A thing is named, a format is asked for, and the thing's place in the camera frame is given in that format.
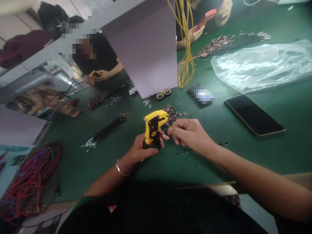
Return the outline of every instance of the red phone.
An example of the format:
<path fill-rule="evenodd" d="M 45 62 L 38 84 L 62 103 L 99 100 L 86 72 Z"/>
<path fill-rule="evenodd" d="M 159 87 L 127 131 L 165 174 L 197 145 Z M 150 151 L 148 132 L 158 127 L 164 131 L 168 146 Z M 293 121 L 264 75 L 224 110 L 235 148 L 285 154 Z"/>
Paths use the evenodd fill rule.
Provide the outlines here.
<path fill-rule="evenodd" d="M 198 31 L 199 29 L 201 29 L 203 26 L 206 25 L 207 21 L 212 19 L 217 13 L 217 9 L 213 9 L 208 11 L 204 17 L 201 19 L 201 21 L 199 22 L 199 24 L 197 25 L 197 27 L 193 30 L 193 32 Z"/>

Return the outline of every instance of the tape roll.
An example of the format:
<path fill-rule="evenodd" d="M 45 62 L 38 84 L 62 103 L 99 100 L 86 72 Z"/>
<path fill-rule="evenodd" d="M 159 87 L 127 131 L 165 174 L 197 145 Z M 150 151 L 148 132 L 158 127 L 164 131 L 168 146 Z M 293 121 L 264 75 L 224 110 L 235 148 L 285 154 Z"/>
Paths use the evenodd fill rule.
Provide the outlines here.
<path fill-rule="evenodd" d="M 163 100 L 164 97 L 165 95 L 163 93 L 159 93 L 156 95 L 157 100 Z"/>
<path fill-rule="evenodd" d="M 166 97 L 170 96 L 170 95 L 171 95 L 171 89 L 166 89 L 166 90 L 164 90 L 163 94 L 164 94 Z"/>

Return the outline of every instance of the black smartphone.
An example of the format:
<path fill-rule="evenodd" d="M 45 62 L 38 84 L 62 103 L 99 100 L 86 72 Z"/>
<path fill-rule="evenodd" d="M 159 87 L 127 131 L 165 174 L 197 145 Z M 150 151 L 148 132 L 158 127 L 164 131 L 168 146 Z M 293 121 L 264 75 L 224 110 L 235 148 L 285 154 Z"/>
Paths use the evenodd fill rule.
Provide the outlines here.
<path fill-rule="evenodd" d="M 246 95 L 229 98 L 225 104 L 257 136 L 284 132 L 286 129 Z"/>

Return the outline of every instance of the yellow cable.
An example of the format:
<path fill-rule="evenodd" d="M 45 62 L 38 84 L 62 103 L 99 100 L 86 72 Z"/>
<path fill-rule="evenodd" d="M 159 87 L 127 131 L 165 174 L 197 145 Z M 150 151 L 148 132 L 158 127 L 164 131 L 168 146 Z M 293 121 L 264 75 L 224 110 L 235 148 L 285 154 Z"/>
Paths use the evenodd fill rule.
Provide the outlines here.
<path fill-rule="evenodd" d="M 189 16 L 191 17 L 192 21 L 192 28 L 194 27 L 194 21 L 193 21 L 193 14 L 192 9 L 189 1 L 186 1 L 187 4 L 187 16 L 185 16 L 184 13 L 184 0 L 175 0 L 176 8 L 177 8 L 177 14 L 175 10 L 173 9 L 171 3 L 169 0 L 167 0 L 172 12 L 174 13 L 176 17 L 176 21 L 180 26 L 181 36 L 184 38 L 183 44 L 185 46 L 185 55 L 182 59 L 182 64 L 179 66 L 178 69 L 178 87 L 179 89 L 183 89 L 193 78 L 194 76 L 194 61 L 193 56 L 191 53 L 191 38 L 189 36 Z M 191 63 L 192 72 L 189 73 L 189 63 Z"/>

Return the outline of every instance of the bangle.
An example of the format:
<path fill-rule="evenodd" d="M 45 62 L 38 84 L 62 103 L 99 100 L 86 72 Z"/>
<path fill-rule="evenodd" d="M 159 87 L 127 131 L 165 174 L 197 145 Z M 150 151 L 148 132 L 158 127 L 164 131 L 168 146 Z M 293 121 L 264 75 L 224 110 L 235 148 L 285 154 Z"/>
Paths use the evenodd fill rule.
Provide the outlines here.
<path fill-rule="evenodd" d="M 116 163 L 116 167 L 117 167 L 117 170 L 118 170 L 119 174 L 121 174 L 122 176 L 128 177 L 129 174 L 126 175 L 126 174 L 124 174 L 124 173 L 121 172 L 121 170 L 120 170 L 119 167 L 118 167 L 118 162 L 119 162 L 119 159 L 117 160 L 117 163 Z"/>

